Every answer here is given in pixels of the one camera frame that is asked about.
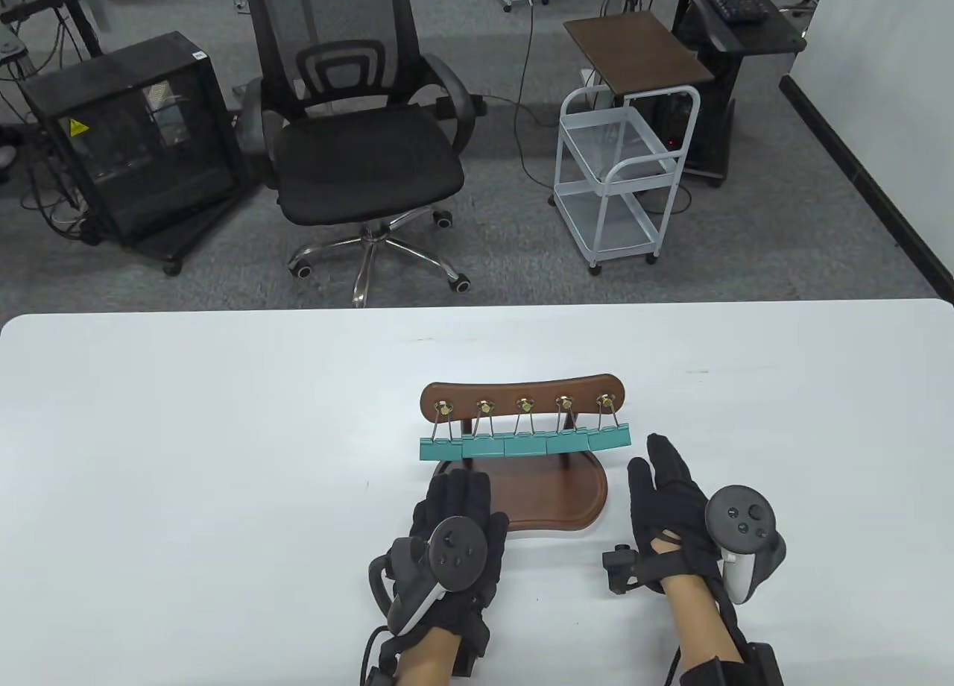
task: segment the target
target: vr controller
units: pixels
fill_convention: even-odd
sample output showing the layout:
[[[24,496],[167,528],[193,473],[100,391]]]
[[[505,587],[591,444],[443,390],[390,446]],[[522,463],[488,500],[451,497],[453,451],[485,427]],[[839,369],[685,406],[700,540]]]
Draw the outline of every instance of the vr controller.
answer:
[[[733,604],[744,604],[785,559],[785,540],[772,506],[759,492],[729,485],[706,504],[706,529],[722,552],[722,579]],[[603,553],[610,591],[626,594],[638,578],[641,557],[629,545]]]
[[[473,586],[487,563],[487,537],[467,517],[449,517],[430,539],[401,537],[368,567],[371,593],[388,618],[388,631],[408,634],[434,602],[449,591]],[[382,574],[394,581],[394,600],[388,596]]]

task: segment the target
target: white wall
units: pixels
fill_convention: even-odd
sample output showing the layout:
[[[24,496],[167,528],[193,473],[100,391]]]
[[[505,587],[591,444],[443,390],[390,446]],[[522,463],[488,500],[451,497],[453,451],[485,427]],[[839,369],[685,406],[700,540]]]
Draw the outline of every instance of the white wall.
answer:
[[[792,77],[954,271],[954,0],[821,0]]]

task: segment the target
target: chair backrest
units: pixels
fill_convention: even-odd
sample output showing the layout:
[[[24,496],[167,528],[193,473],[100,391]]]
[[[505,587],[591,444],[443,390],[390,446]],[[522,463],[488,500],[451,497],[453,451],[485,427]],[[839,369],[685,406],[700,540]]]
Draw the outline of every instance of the chair backrest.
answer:
[[[410,0],[248,0],[263,99],[306,107],[416,89],[420,49]]]

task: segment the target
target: black mesh chair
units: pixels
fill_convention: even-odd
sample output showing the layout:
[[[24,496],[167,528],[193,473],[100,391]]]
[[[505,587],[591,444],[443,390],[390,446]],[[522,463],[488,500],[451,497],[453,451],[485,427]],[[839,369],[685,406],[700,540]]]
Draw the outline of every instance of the black mesh chair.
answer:
[[[357,236],[300,247],[288,269],[304,278],[321,252],[361,246],[352,302],[362,307],[375,252],[386,244],[440,268],[452,290],[468,290],[449,261],[393,236],[421,215],[451,225],[450,213],[432,205],[463,187],[458,154],[474,127],[464,85],[438,58],[420,54],[410,1],[248,0],[248,7],[262,77],[242,99],[243,152],[277,190],[289,221],[361,225]],[[446,90],[457,120],[452,141],[432,111],[409,104],[428,85]],[[274,137],[269,113],[284,120]]]

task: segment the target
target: teal binder clip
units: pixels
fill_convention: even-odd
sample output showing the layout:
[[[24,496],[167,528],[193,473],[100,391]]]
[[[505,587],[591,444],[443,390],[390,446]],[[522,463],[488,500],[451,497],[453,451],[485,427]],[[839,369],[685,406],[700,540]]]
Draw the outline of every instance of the teal binder clip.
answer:
[[[590,450],[612,450],[614,447],[627,447],[633,444],[630,441],[629,424],[620,424],[616,417],[613,396],[601,395],[596,403],[599,405],[599,423],[596,424],[596,430],[590,433]],[[613,415],[613,424],[603,427],[603,416],[606,414],[606,409],[610,409],[610,413]]]
[[[563,413],[566,413],[570,427],[561,427]],[[572,397],[558,397],[556,399],[556,432],[546,437],[546,454],[563,455],[568,452],[586,452],[590,449],[589,433],[589,430],[579,430],[576,427]]]
[[[447,438],[420,438],[420,460],[433,462],[459,462],[463,445],[460,440]]]
[[[586,452],[590,449],[589,430],[560,430],[546,438],[546,454],[563,455],[566,452]]]
[[[463,447],[460,438],[454,438],[454,432],[450,429],[450,414],[454,411],[454,406],[447,403],[446,400],[439,400],[434,403],[434,429],[430,433],[430,438],[420,438],[420,460],[436,462],[456,462],[461,460],[461,450]],[[437,436],[437,426],[440,418],[447,419],[447,437],[439,438]]]
[[[504,441],[492,435],[464,435],[464,458],[504,457]]]
[[[477,420],[474,420],[474,434],[464,435],[462,455],[471,457],[504,457],[504,438],[493,434],[493,403],[489,400],[477,402]],[[477,427],[480,419],[486,417],[490,421],[490,434],[478,435]]]
[[[504,457],[538,457],[546,455],[546,434],[538,433],[534,430],[534,401],[529,397],[521,397],[517,401],[517,424],[514,426],[514,434],[504,437]],[[527,415],[531,420],[531,431],[519,432],[520,417]]]
[[[623,423],[615,427],[604,427],[590,433],[590,450],[612,450],[614,447],[629,447],[630,426]]]

